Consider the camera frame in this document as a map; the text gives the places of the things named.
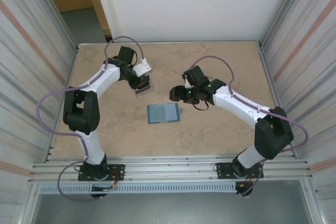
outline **mounting plate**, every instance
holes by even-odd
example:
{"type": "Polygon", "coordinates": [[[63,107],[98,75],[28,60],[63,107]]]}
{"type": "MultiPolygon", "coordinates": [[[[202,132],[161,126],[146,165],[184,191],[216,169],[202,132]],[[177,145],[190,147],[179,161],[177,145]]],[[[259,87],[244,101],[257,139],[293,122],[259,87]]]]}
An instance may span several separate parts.
{"type": "MultiPolygon", "coordinates": [[[[216,167],[218,179],[247,178],[247,175],[245,177],[238,177],[235,171],[233,170],[232,163],[217,163],[214,165],[214,167],[216,167]]],[[[252,174],[252,178],[257,178],[260,173],[260,169],[261,169],[261,163],[255,164],[249,169],[249,174],[252,174]]]]}
{"type": "Polygon", "coordinates": [[[84,171],[83,165],[80,166],[79,174],[78,174],[78,181],[113,181],[113,180],[124,180],[124,174],[125,174],[125,165],[107,165],[108,167],[108,175],[105,179],[97,180],[94,177],[90,177],[86,171],[84,171]],[[116,171],[118,173],[118,177],[116,178],[116,174],[114,172],[110,171],[116,171]]]}

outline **white wall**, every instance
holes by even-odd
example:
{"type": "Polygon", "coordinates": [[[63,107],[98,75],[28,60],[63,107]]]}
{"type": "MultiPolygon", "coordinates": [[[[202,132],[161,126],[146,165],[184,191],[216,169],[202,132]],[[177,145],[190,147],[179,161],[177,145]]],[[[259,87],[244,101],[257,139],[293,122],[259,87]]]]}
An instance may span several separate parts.
{"type": "Polygon", "coordinates": [[[139,41],[260,40],[282,0],[101,0],[112,35],[139,41]]]}

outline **orange stripe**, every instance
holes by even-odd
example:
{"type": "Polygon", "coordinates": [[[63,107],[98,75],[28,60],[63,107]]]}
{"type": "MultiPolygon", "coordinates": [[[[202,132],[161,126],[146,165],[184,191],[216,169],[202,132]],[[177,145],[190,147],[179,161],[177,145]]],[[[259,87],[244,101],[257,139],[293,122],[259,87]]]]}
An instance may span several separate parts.
{"type": "Polygon", "coordinates": [[[30,170],[24,169],[22,167],[19,167],[19,166],[16,166],[16,165],[4,162],[4,161],[0,161],[0,169],[5,170],[10,173],[17,173],[17,174],[27,176],[27,177],[30,176],[30,172],[31,172],[30,170]]]}
{"type": "Polygon", "coordinates": [[[300,51],[300,49],[304,46],[304,44],[307,42],[307,40],[310,38],[310,36],[316,31],[316,29],[322,24],[322,22],[325,20],[325,18],[330,14],[330,12],[334,9],[336,5],[336,0],[331,0],[329,4],[324,8],[324,10],[321,12],[320,16],[316,19],[314,24],[311,26],[307,34],[303,37],[303,39],[298,43],[296,48],[293,50],[293,52],[290,54],[288,59],[285,61],[285,63],[281,66],[279,71],[274,76],[274,80],[277,81],[281,73],[284,71],[284,69],[289,65],[289,63],[293,60],[293,58],[296,56],[296,54],[300,51]]]}
{"type": "Polygon", "coordinates": [[[14,17],[12,12],[7,8],[5,3],[0,0],[0,10],[3,14],[8,18],[8,20],[13,24],[13,26],[19,31],[22,37],[28,42],[28,44],[33,48],[33,50],[41,57],[42,61],[48,66],[48,68],[52,71],[52,73],[57,77],[57,79],[64,84],[65,80],[62,75],[56,70],[56,68],[51,64],[48,58],[44,55],[42,50],[38,47],[35,41],[31,38],[31,36],[27,33],[27,31],[22,27],[22,25],[18,22],[18,20],[14,17]]]}
{"type": "Polygon", "coordinates": [[[316,172],[320,172],[322,170],[329,169],[332,167],[336,167],[336,157],[332,157],[323,162],[310,166],[310,171],[312,173],[316,173],[316,172]]]}

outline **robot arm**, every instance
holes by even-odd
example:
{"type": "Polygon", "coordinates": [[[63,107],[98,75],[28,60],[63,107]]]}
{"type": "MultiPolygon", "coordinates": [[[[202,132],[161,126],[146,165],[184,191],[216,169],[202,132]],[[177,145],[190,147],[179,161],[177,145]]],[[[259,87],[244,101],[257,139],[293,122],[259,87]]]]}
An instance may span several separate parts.
{"type": "Polygon", "coordinates": [[[182,77],[185,79],[185,86],[174,87],[170,91],[170,100],[183,100],[193,105],[205,101],[229,110],[255,130],[254,145],[243,150],[232,162],[232,168],[237,177],[245,177],[249,169],[259,162],[273,159],[293,140],[293,133],[287,121],[260,112],[260,110],[270,111],[287,117],[282,108],[270,109],[248,100],[235,91],[231,94],[226,83],[218,79],[210,82],[199,66],[188,69],[182,77]]]}
{"type": "Polygon", "coordinates": [[[84,165],[88,174],[97,179],[104,178],[107,172],[106,155],[100,146],[97,133],[100,121],[99,98],[116,81],[126,80],[136,94],[148,90],[151,86],[148,73],[152,68],[146,59],[133,66],[131,62],[134,53],[129,47],[121,47],[117,56],[108,59],[106,68],[104,62],[101,69],[82,85],[87,87],[65,94],[63,122],[83,138],[89,156],[84,165]],[[104,73],[100,78],[88,85],[102,70],[104,73]]]}

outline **purple cable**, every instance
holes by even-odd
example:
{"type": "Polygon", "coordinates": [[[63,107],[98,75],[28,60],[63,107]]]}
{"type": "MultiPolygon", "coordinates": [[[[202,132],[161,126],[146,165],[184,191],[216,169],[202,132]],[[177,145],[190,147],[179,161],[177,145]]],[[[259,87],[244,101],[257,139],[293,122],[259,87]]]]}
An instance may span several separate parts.
{"type": "Polygon", "coordinates": [[[68,169],[69,167],[72,167],[74,165],[77,165],[77,164],[80,164],[80,163],[84,163],[88,160],[89,158],[89,152],[88,152],[88,148],[84,142],[84,139],[81,137],[81,135],[79,134],[76,134],[76,133],[63,133],[63,132],[57,132],[57,131],[54,131],[52,129],[50,129],[43,121],[42,121],[42,118],[41,118],[41,115],[40,115],[40,106],[42,104],[42,102],[47,99],[48,97],[52,96],[52,95],[55,95],[55,94],[60,94],[60,93],[64,93],[64,92],[68,92],[68,91],[76,91],[76,90],[80,90],[80,89],[83,89],[83,88],[87,88],[88,86],[90,86],[91,84],[93,84],[94,82],[96,82],[102,75],[103,73],[105,72],[105,70],[107,69],[107,66],[108,66],[108,55],[107,55],[107,48],[108,46],[113,43],[116,39],[120,39],[120,38],[125,38],[125,39],[129,39],[131,41],[133,41],[139,48],[140,50],[140,53],[141,53],[141,57],[142,59],[144,59],[144,55],[143,55],[143,51],[142,51],[142,48],[141,46],[139,45],[139,43],[137,41],[135,41],[134,39],[132,39],[131,37],[128,37],[128,36],[118,36],[112,40],[110,40],[106,46],[105,46],[105,49],[104,49],[104,54],[105,54],[105,65],[104,65],[104,69],[101,70],[101,72],[92,80],[90,81],[88,84],[85,84],[84,86],[80,86],[80,87],[76,87],[76,88],[68,88],[68,89],[61,89],[61,90],[57,90],[57,91],[53,91],[45,96],[43,96],[36,104],[36,116],[37,116],[37,120],[38,122],[41,124],[41,126],[49,133],[51,134],[55,134],[55,135],[60,135],[60,136],[76,136],[80,139],[82,145],[83,145],[83,148],[84,148],[84,152],[85,152],[85,158],[81,161],[76,161],[74,163],[71,163],[67,166],[65,166],[63,168],[63,170],[60,172],[60,174],[58,175],[58,178],[57,178],[57,189],[59,191],[59,193],[71,200],[71,201],[76,201],[76,202],[88,202],[88,201],[94,201],[94,200],[97,200],[99,198],[93,198],[93,199],[76,199],[76,198],[72,198],[72,197],[69,197],[67,196],[66,194],[64,194],[60,188],[60,180],[61,180],[61,176],[62,174],[65,172],[66,169],[68,169]]]}
{"type": "MultiPolygon", "coordinates": [[[[285,121],[287,121],[287,122],[289,122],[289,123],[291,123],[291,124],[296,125],[297,127],[301,128],[301,129],[303,130],[303,132],[304,132],[304,134],[305,134],[305,138],[304,138],[305,140],[303,140],[303,142],[302,142],[301,144],[299,144],[299,145],[297,145],[297,146],[294,146],[294,147],[291,147],[291,148],[288,148],[288,149],[285,149],[285,150],[282,150],[281,152],[288,152],[288,151],[296,150],[296,149],[298,149],[298,148],[303,147],[303,146],[308,142],[308,139],[309,139],[309,133],[308,133],[308,131],[306,130],[306,128],[303,127],[303,126],[302,126],[301,124],[299,124],[298,122],[295,122],[295,121],[292,120],[292,119],[286,118],[286,117],[284,117],[284,116],[282,116],[282,115],[274,114],[274,113],[269,112],[269,111],[266,111],[266,110],[259,110],[258,107],[254,106],[254,105],[252,105],[252,104],[250,104],[250,103],[248,103],[248,102],[242,100],[242,99],[239,98],[238,96],[234,95],[234,94],[233,94],[233,91],[232,91],[232,83],[233,83],[233,81],[235,80],[235,74],[233,73],[233,69],[231,68],[231,66],[229,65],[229,63],[227,63],[224,59],[222,59],[222,58],[220,58],[220,57],[218,57],[218,56],[207,55],[207,56],[200,57],[197,61],[195,61],[195,62],[191,65],[191,67],[195,66],[199,61],[201,61],[201,60],[203,60],[203,59],[205,59],[205,58],[214,58],[214,59],[220,60],[221,62],[223,62],[223,63],[229,68],[229,70],[230,70],[230,72],[231,72],[231,76],[232,76],[232,78],[231,78],[231,81],[230,81],[229,84],[228,84],[228,87],[229,87],[229,92],[230,92],[230,94],[232,95],[232,97],[234,97],[235,99],[237,99],[237,100],[240,101],[241,103],[245,104],[246,106],[249,106],[249,107],[252,108],[252,109],[255,109],[255,110],[257,110],[257,111],[260,111],[261,113],[268,114],[268,115],[270,115],[270,116],[274,116],[274,117],[276,117],[276,118],[285,120],[285,121]]],[[[260,162],[262,163],[262,165],[261,165],[261,170],[260,170],[260,173],[259,173],[259,175],[258,175],[256,181],[254,182],[254,184],[253,184],[248,190],[246,190],[245,192],[243,192],[242,194],[240,194],[241,196],[243,196],[243,195],[247,194],[249,191],[251,191],[251,190],[253,189],[253,187],[255,186],[255,184],[259,181],[259,179],[260,179],[260,177],[261,177],[261,174],[262,174],[262,171],[263,171],[264,161],[266,161],[266,159],[260,161],[260,162]]]]}

